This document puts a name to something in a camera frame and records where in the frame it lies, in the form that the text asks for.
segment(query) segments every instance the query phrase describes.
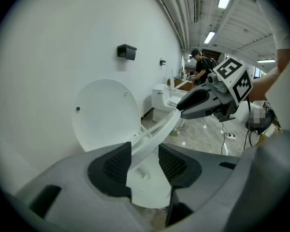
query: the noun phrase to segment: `wall-mounted dispenser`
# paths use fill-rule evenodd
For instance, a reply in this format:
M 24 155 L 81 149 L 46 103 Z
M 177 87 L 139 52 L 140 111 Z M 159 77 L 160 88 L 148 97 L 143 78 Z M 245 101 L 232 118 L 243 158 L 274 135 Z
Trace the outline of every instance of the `wall-mounted dispenser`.
M 163 57 L 161 57 L 161 58 L 160 58 L 160 65 L 161 65 L 161 66 L 162 66 L 162 65 L 165 65 L 164 63 L 166 63 L 166 61 L 164 60 Z
M 136 48 L 127 44 L 122 44 L 117 47 L 117 57 L 134 60 Z

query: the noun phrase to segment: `human arm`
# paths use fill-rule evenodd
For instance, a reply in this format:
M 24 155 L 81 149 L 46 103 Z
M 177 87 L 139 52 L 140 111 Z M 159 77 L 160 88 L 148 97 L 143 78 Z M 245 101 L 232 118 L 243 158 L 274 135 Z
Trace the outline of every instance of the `human arm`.
M 195 79 L 199 80 L 200 77 L 203 76 L 205 73 L 206 73 L 206 70 L 201 70 L 200 73 L 198 73 L 198 74 L 195 76 Z
M 290 49 L 277 50 L 277 67 L 271 69 L 267 75 L 252 81 L 253 89 L 249 93 L 251 101 L 263 101 L 266 99 L 265 93 L 277 80 L 290 61 Z

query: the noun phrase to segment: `marble floor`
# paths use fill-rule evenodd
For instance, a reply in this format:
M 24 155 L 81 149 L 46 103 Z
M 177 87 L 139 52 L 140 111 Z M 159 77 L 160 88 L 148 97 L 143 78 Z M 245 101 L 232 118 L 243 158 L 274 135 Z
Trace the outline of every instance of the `marble floor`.
M 142 125 L 149 129 L 156 123 L 152 120 L 150 113 L 142 121 Z M 219 122 L 216 118 L 207 116 L 204 118 L 186 120 L 185 124 L 177 128 L 178 132 L 171 132 L 163 141 L 166 144 L 173 144 L 193 150 L 199 150 L 212 154 L 222 154 L 227 156 L 241 156 L 244 148 L 247 128 L 237 119 Z M 223 131 L 232 132 L 235 134 L 236 141 L 229 141 L 223 136 Z M 254 145 L 258 141 L 258 135 L 253 132 L 251 134 L 251 142 Z M 247 138 L 246 147 L 250 147 Z M 160 230 L 165 228 L 165 220 L 167 216 L 166 209 L 147 209 L 135 206 L 136 210 L 147 220 L 154 229 Z

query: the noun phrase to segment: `white wall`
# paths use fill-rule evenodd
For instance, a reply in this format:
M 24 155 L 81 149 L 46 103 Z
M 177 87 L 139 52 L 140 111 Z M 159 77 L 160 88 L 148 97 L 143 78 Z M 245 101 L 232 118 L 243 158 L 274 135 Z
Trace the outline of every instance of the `white wall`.
M 255 67 L 253 65 L 247 64 L 247 63 L 246 63 L 246 66 L 248 68 L 248 73 L 250 75 L 250 78 L 253 80 L 253 77 L 254 77 L 253 75 L 254 75 L 254 72 L 255 72 Z
M 135 61 L 116 56 L 137 47 Z M 178 73 L 181 50 L 155 0 L 21 0 L 0 28 L 0 176 L 15 193 L 56 161 L 82 152 L 73 102 L 113 79 L 150 107 L 152 86 Z M 166 66 L 160 67 L 160 57 Z
M 225 60 L 225 54 L 222 52 L 222 53 L 220 53 L 220 56 L 219 56 L 219 58 L 218 58 L 217 63 L 220 64 L 220 63 L 222 63 L 224 60 Z

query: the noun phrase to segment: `robotic arm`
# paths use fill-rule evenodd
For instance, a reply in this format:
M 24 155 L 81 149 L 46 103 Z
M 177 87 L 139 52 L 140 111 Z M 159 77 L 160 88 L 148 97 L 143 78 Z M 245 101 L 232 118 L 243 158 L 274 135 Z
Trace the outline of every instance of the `robotic arm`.
M 205 84 L 188 92 L 178 103 L 184 119 L 214 114 L 220 122 L 234 119 L 239 103 L 252 90 L 252 82 L 245 65 L 227 58 L 213 69 Z

